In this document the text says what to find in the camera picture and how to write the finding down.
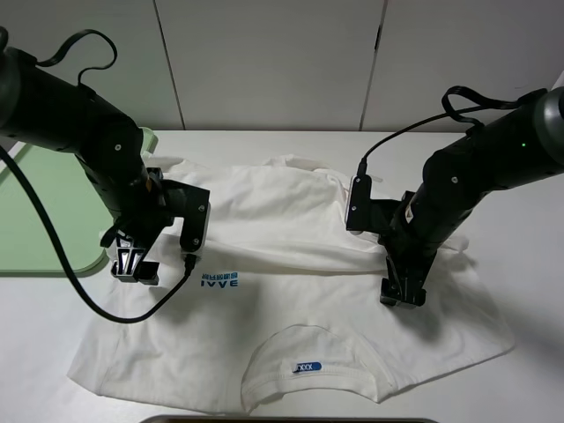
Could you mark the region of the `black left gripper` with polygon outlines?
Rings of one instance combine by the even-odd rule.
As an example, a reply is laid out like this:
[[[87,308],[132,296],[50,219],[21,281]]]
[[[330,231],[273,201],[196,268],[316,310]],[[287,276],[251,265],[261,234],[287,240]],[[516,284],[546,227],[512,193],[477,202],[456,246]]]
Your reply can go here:
[[[165,205],[164,180],[159,167],[117,168],[100,175],[100,198],[113,219],[100,245],[115,249],[111,274],[120,281],[160,281],[160,264],[145,258],[161,231],[174,223]]]

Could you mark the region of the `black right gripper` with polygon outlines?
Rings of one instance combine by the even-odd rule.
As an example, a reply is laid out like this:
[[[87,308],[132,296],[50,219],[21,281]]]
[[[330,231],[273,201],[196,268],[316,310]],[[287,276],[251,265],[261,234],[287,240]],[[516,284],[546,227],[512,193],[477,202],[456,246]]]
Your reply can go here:
[[[433,206],[380,206],[377,233],[387,252],[382,279],[383,305],[422,307],[423,287],[438,248],[443,244],[443,216]]]

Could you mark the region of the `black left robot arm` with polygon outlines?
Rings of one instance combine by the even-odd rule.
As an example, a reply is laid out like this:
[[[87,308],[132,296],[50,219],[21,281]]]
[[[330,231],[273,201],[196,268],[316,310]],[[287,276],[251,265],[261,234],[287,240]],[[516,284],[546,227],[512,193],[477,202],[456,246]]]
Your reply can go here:
[[[173,223],[165,210],[163,173],[146,167],[144,133],[124,112],[91,88],[41,70],[16,48],[1,54],[1,133],[20,142],[74,155],[113,218],[101,245],[118,254],[113,270],[122,282],[157,285],[158,264],[146,255]]]

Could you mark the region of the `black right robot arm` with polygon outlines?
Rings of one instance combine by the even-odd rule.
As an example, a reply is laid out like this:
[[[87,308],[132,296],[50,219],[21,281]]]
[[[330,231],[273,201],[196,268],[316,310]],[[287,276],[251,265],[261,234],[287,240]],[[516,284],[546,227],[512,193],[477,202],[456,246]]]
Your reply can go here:
[[[438,248],[486,195],[563,172],[562,88],[506,102],[455,86],[442,105],[449,117],[470,127],[426,161],[422,183],[404,193],[379,240],[387,251],[380,295],[386,306],[425,303],[424,284]]]

